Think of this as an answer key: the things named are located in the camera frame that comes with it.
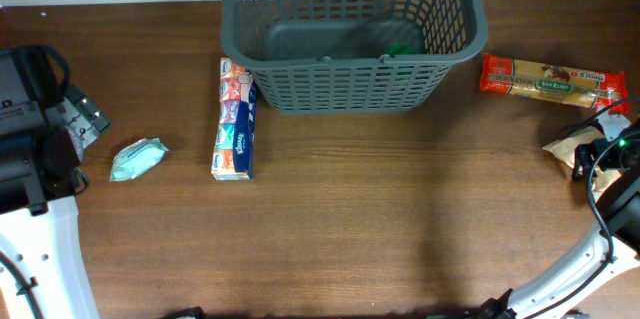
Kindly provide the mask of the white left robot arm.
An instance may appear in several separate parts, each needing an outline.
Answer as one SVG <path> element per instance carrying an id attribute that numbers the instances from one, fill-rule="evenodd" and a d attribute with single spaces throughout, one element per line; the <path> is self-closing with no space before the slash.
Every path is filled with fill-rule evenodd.
<path id="1" fill-rule="evenodd" d="M 95 318 L 76 198 L 110 120 L 52 47 L 1 52 L 1 294 L 12 318 Z"/>

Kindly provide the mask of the brown paper bag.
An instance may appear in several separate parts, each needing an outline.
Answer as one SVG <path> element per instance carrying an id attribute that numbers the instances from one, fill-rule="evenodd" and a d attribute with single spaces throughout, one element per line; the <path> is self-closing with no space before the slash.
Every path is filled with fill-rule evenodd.
<path id="1" fill-rule="evenodd" d="M 543 150 L 550 152 L 558 160 L 569 166 L 571 169 L 575 166 L 575 149 L 580 144 L 589 144 L 595 139 L 606 139 L 598 129 L 587 127 L 577 134 L 567 139 L 555 140 L 543 147 Z M 617 169 L 597 169 L 594 175 L 594 183 L 592 184 L 593 195 L 595 201 L 621 177 L 621 172 Z"/>

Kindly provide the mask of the grey plastic mesh basket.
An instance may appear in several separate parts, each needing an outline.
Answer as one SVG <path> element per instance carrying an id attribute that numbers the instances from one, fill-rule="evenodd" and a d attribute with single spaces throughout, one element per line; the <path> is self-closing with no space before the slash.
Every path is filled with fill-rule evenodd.
<path id="1" fill-rule="evenodd" d="M 288 114 L 414 109 L 487 39 L 483 0 L 223 0 L 224 52 Z"/>

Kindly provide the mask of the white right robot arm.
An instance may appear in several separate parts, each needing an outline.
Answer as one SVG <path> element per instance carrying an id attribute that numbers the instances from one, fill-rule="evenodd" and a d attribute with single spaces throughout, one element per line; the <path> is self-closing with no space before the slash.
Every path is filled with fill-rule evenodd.
<path id="1" fill-rule="evenodd" d="M 639 123 L 578 145 L 572 179 L 586 181 L 595 223 L 540 276 L 487 300 L 476 318 L 567 318 L 599 287 L 639 266 Z"/>

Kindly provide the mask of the green lid spice jar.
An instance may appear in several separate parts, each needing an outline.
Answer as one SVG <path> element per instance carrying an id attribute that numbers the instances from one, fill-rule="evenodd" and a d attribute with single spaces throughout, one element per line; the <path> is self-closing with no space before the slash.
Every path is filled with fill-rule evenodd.
<path id="1" fill-rule="evenodd" d="M 398 55 L 414 55 L 416 51 L 413 47 L 404 44 L 394 44 L 388 47 L 385 51 L 385 54 L 389 57 L 396 57 Z M 398 75 L 406 76 L 411 74 L 412 66 L 402 66 Z"/>

